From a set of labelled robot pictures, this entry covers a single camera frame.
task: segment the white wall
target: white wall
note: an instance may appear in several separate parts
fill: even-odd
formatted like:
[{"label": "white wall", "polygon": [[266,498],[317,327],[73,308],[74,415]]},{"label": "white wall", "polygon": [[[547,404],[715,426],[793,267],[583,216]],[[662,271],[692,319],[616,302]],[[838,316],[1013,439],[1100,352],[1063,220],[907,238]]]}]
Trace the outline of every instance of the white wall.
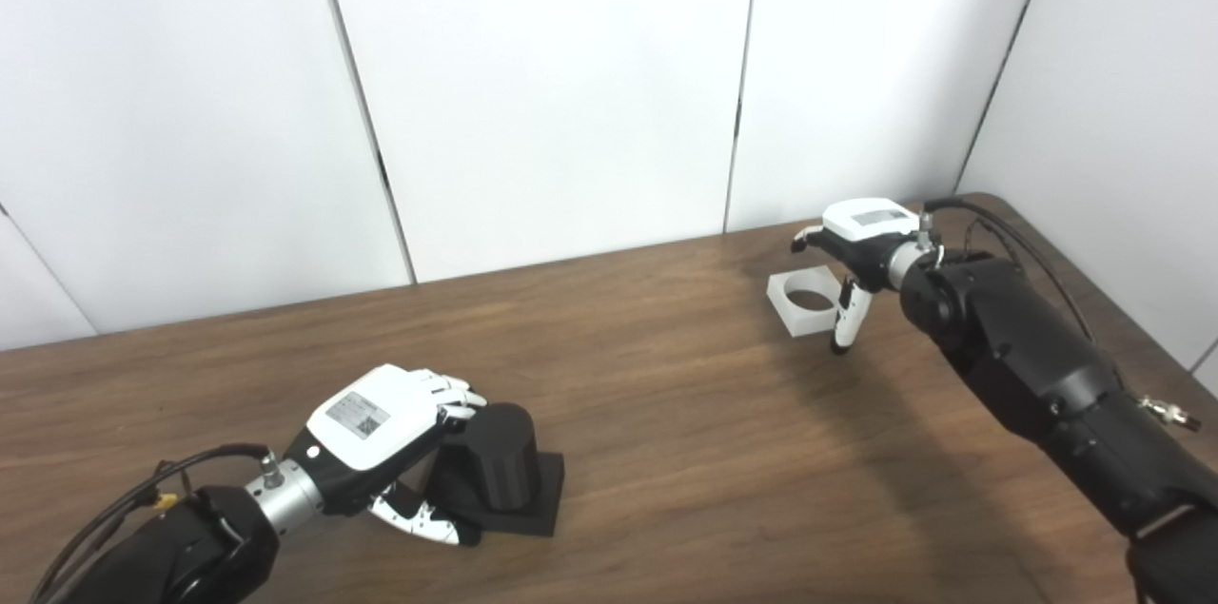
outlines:
[{"label": "white wall", "polygon": [[419,279],[720,231],[748,0],[340,0]]},{"label": "white wall", "polygon": [[0,349],[96,335],[58,283],[0,213]]},{"label": "white wall", "polygon": [[1218,336],[1216,41],[1218,0],[1032,0],[961,184],[1016,206],[1185,367]]},{"label": "white wall", "polygon": [[754,0],[730,230],[951,192],[1027,0]]},{"label": "white wall", "polygon": [[408,283],[326,0],[0,11],[0,200],[99,330]]}]

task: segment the yellow connector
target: yellow connector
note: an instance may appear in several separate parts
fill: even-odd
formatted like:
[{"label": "yellow connector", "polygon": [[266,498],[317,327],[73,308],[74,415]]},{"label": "yellow connector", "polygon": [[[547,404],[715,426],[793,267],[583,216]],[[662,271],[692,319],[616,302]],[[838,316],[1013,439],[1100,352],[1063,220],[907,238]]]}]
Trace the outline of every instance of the yellow connector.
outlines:
[{"label": "yellow connector", "polygon": [[164,510],[178,503],[178,496],[174,492],[162,492],[156,498],[156,504],[152,505],[156,510]]}]

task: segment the black cylinder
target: black cylinder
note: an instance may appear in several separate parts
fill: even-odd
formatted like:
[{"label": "black cylinder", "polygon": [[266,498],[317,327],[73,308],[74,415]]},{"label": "black cylinder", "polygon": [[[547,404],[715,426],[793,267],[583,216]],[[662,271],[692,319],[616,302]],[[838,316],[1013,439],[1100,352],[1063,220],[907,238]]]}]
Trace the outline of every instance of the black cylinder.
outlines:
[{"label": "black cylinder", "polygon": [[465,444],[488,508],[515,511],[532,500],[541,474],[537,438],[526,409],[508,403],[485,407],[465,426]]}]

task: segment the wood grain surface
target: wood grain surface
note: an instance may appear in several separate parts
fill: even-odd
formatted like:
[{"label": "wood grain surface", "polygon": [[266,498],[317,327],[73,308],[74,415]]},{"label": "wood grain surface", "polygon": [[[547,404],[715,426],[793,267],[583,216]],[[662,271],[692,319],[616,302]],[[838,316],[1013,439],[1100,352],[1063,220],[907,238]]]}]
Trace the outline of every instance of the wood grain surface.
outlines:
[{"label": "wood grain surface", "polygon": [[[938,223],[959,245],[970,219]],[[845,357],[827,335],[787,336],[766,279],[827,261],[788,252],[799,228],[2,353],[0,600],[23,600],[160,459],[281,449],[391,362],[530,409],[540,447],[566,455],[558,533],[457,549],[368,515],[318,520],[250,602],[1132,602],[1122,539],[991,420],[894,295]],[[1054,258],[1132,387],[1218,429],[1218,403]],[[1218,466],[1214,434],[1178,436]],[[253,474],[223,462],[194,479]]]}]

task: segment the black square base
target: black square base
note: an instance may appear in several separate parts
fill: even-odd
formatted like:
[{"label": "black square base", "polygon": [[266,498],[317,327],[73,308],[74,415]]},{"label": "black square base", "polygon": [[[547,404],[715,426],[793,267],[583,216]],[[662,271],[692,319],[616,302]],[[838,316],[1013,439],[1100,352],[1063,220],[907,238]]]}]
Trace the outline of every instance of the black square base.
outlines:
[{"label": "black square base", "polygon": [[487,508],[479,494],[479,481],[469,451],[464,446],[443,444],[423,496],[431,505],[485,531],[553,537],[554,524],[558,521],[558,500],[563,496],[566,474],[563,455],[538,452],[537,469],[541,483],[533,499],[515,511],[496,511]]}]

